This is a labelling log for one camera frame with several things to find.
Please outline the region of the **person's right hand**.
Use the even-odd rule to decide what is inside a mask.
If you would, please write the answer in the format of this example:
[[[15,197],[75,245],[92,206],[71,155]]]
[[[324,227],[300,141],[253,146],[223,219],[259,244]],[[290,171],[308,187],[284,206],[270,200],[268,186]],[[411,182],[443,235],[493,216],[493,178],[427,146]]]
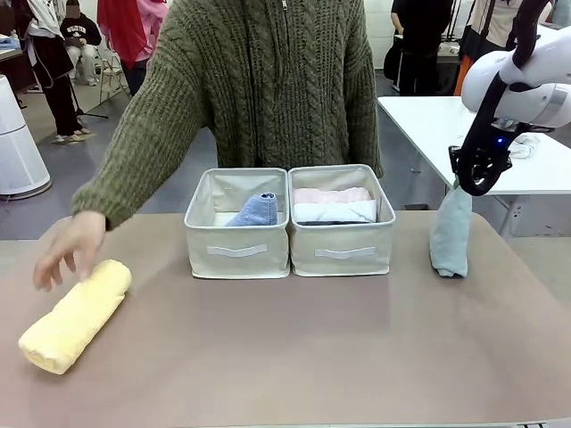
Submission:
[[[79,280],[87,279],[94,268],[95,256],[106,233],[106,218],[95,211],[74,215],[58,233],[45,253],[38,259],[33,272],[33,284],[50,291],[53,284],[62,284],[60,265],[65,263]]]

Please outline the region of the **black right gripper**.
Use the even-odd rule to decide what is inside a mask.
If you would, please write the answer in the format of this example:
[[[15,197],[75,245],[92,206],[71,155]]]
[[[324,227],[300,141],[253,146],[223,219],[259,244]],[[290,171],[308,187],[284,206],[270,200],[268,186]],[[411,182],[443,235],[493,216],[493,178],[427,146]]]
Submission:
[[[460,187],[493,187],[501,174],[512,167],[509,151],[469,151],[459,146],[450,146],[448,151]]]

